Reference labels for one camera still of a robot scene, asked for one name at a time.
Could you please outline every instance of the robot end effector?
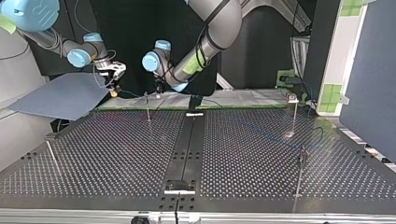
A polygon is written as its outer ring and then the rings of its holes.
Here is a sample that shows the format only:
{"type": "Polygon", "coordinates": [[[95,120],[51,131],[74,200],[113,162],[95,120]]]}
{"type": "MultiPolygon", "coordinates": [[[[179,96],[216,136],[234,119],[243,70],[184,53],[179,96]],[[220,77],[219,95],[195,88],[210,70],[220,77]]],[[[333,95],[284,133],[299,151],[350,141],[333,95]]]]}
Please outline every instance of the robot end effector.
{"type": "Polygon", "coordinates": [[[34,40],[43,49],[67,57],[77,68],[93,63],[98,73],[105,78],[105,87],[116,90],[126,65],[111,62],[103,39],[97,33],[84,35],[83,44],[58,34],[51,26],[57,21],[59,10],[60,4],[56,0],[0,0],[0,14],[14,20],[19,33],[34,40]]]}

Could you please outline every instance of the gray panel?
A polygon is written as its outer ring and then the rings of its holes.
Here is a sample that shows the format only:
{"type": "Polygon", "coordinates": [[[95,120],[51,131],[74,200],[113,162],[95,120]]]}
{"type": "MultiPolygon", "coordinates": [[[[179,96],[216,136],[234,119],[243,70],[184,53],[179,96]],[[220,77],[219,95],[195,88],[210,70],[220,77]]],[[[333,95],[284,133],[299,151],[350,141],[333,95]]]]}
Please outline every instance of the gray panel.
{"type": "Polygon", "coordinates": [[[89,73],[70,73],[22,97],[9,108],[55,119],[76,120],[94,109],[108,94],[105,80],[89,73]]]}
{"type": "Polygon", "coordinates": [[[158,210],[183,112],[98,112],[0,174],[0,207],[158,210]]]}
{"type": "Polygon", "coordinates": [[[396,1],[377,0],[367,8],[341,122],[365,142],[396,161],[396,1]]]}

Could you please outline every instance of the metal plate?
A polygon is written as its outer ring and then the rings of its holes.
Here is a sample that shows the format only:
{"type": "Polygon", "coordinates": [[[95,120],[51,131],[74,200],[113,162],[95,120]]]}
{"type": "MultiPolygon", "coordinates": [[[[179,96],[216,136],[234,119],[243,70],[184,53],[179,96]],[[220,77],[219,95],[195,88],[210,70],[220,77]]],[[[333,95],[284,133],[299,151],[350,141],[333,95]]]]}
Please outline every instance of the metal plate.
{"type": "Polygon", "coordinates": [[[4,171],[0,206],[156,210],[183,115],[94,113],[51,143],[57,161],[42,146],[4,171]]]}
{"type": "Polygon", "coordinates": [[[396,174],[329,121],[300,110],[293,130],[292,109],[205,115],[194,211],[396,214],[396,174]],[[296,202],[301,145],[309,158],[296,202]]]}

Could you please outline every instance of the dark background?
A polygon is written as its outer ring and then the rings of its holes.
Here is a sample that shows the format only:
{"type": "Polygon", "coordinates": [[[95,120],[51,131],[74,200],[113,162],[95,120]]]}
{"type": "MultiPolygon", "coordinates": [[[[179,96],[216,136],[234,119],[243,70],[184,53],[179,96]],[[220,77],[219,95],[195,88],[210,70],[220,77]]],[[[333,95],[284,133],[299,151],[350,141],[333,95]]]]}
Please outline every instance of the dark background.
{"type": "MultiPolygon", "coordinates": [[[[76,24],[76,0],[61,2],[61,17],[55,28],[64,36],[81,41],[87,32],[76,24]]],[[[299,2],[313,21],[317,0],[299,2]]],[[[182,0],[80,0],[77,14],[85,27],[100,31],[108,49],[117,51],[116,60],[127,64],[121,87],[136,94],[153,91],[152,75],[144,70],[141,61],[157,39],[172,43],[172,58],[177,63],[195,45],[204,27],[204,22],[182,0]]],[[[238,89],[273,88],[277,71],[292,68],[291,27],[271,7],[254,9],[244,18],[235,43],[212,60],[189,85],[188,92],[211,95],[217,87],[218,71],[238,89]]],[[[53,53],[39,48],[34,52],[44,76],[78,71],[53,53]]]]}

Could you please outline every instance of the white wall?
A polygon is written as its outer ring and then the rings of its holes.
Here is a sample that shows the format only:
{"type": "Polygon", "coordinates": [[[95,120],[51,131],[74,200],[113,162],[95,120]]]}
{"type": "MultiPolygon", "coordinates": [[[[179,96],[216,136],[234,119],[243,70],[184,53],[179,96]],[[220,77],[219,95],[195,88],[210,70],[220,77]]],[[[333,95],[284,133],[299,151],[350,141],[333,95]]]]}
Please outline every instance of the white wall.
{"type": "MultiPolygon", "coordinates": [[[[338,17],[337,19],[329,52],[329,59],[327,61],[318,99],[319,105],[325,84],[342,85],[342,95],[345,95],[347,91],[347,83],[361,36],[361,27],[364,22],[366,10],[367,6],[363,6],[359,16],[338,17]]],[[[340,116],[341,109],[342,104],[338,104],[334,113],[317,112],[321,116],[340,116]]]]}
{"type": "Polygon", "coordinates": [[[51,132],[50,119],[7,110],[23,95],[45,84],[27,42],[19,35],[0,29],[0,170],[44,142],[51,132]]]}

